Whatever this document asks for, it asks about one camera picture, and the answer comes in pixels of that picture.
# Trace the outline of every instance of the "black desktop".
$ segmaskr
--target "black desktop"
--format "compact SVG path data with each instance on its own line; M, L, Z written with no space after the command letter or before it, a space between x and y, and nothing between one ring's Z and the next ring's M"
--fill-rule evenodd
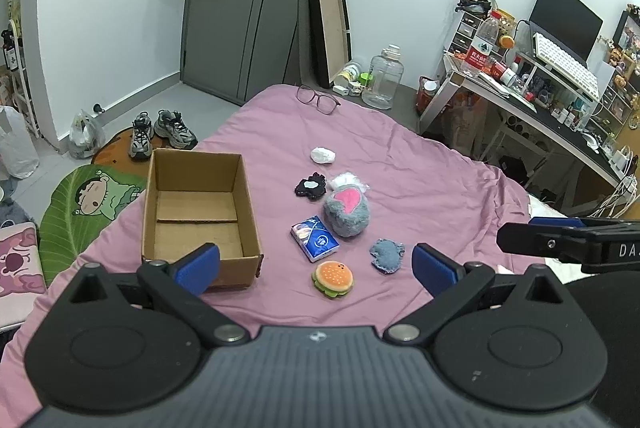
M602 19L580 0L537 0L529 23L531 36L541 29L583 66L602 27Z

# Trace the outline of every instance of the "tissue pack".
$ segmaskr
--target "tissue pack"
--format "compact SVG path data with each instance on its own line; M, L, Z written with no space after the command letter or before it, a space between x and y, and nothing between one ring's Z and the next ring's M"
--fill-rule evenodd
M308 218L291 227L291 235L311 262L317 262L338 249L334 238L318 216Z

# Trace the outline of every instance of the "brown rug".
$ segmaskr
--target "brown rug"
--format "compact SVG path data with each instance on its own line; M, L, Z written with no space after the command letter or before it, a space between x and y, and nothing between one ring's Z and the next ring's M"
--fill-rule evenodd
M111 166L123 173L131 173L146 179L146 175L149 169L149 160L135 161L129 157L129 145L131 144L131 135L133 128L126 128L119 132L105 144L94 158L91 160L91 164L97 164L100 166ZM151 146L156 148L170 148L169 139L163 139L154 135L151 139Z

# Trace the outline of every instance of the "black plush toy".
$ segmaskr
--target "black plush toy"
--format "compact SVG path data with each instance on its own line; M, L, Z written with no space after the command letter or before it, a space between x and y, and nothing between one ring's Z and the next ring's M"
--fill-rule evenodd
M326 193L324 175L315 172L308 179L302 179L294 191L299 197L308 197L310 201L316 201Z

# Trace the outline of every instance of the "eyeglasses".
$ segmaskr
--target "eyeglasses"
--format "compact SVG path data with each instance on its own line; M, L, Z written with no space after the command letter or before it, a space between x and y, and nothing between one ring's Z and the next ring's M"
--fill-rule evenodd
M318 111L325 115L331 115L340 104L340 101L330 93L319 93L306 84L301 84L296 92L297 100L304 104L312 103L316 97L318 98L316 101Z

